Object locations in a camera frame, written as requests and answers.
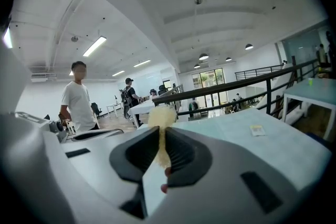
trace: sponge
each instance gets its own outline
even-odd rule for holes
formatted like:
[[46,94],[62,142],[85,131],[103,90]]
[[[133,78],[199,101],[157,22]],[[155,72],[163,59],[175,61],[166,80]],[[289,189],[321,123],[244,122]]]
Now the sponge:
[[159,126],[159,151],[154,159],[161,167],[168,168],[171,162],[166,151],[165,129],[173,125],[176,120],[176,112],[169,106],[156,106],[149,113],[148,127]]

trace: black cap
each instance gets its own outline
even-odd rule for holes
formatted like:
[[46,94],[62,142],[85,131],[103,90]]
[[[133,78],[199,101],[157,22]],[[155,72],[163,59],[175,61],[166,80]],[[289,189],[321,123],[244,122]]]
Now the black cap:
[[130,83],[131,81],[134,81],[134,80],[132,80],[132,79],[130,79],[130,78],[126,78],[125,83],[128,84],[128,83]]

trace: wooden floor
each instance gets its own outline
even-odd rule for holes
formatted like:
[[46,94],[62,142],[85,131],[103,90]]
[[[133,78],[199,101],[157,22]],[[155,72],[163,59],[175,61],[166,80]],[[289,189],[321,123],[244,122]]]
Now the wooden floor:
[[[98,119],[101,129],[114,129],[120,128],[125,133],[133,132],[136,130],[132,120],[126,120],[121,110],[117,110],[118,117],[114,113],[110,113],[111,118],[107,115]],[[140,114],[140,120],[147,124],[148,114]],[[300,130],[302,133],[313,133],[319,137],[323,137],[327,129],[328,121],[330,117],[330,110],[317,105],[311,105],[308,110],[306,118],[299,119],[293,127]],[[331,130],[330,142],[333,142],[336,137],[336,124],[334,124]]]

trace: desk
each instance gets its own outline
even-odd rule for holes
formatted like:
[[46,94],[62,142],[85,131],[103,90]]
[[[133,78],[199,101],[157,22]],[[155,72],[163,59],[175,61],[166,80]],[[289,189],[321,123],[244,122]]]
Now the desk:
[[[262,125],[266,136],[253,137],[249,128],[251,125]],[[317,182],[331,157],[331,152],[312,138],[257,109],[206,120],[176,122],[173,127],[246,148],[280,171],[297,190]],[[160,186],[166,181],[164,169],[153,162],[143,177],[149,215],[164,199]]]
[[138,105],[130,108],[129,112],[134,119],[134,123],[136,125],[136,128],[139,128],[139,123],[138,123],[137,117],[135,115],[136,114],[149,113],[151,111],[151,109],[154,108],[154,107],[155,107],[155,104],[153,103],[153,101],[152,100],[147,100],[147,101],[144,101],[141,104],[138,104]]
[[120,105],[120,107],[121,107],[121,103],[116,103],[116,104],[111,104],[111,105],[107,105],[107,106],[106,106],[106,108],[107,108],[107,113],[108,113],[108,115],[109,115],[110,118],[111,118],[111,116],[110,116],[109,108],[111,108],[111,107],[113,108],[114,113],[116,114],[116,117],[118,117],[117,109],[116,109],[116,107],[117,107],[118,105]]
[[336,80],[333,79],[312,79],[310,86],[308,79],[295,84],[284,91],[282,121],[286,120],[288,98],[300,100],[310,104],[316,104],[331,109],[329,123],[324,134],[324,139],[329,134],[335,121],[336,113]]

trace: backpack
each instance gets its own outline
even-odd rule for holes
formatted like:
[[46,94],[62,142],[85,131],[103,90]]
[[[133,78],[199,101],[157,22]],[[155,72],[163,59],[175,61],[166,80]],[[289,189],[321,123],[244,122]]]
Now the backpack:
[[122,90],[121,92],[121,99],[124,105],[128,105],[130,106],[132,104],[132,98],[129,95],[128,91],[131,89],[132,87],[129,87],[127,90],[126,88]]

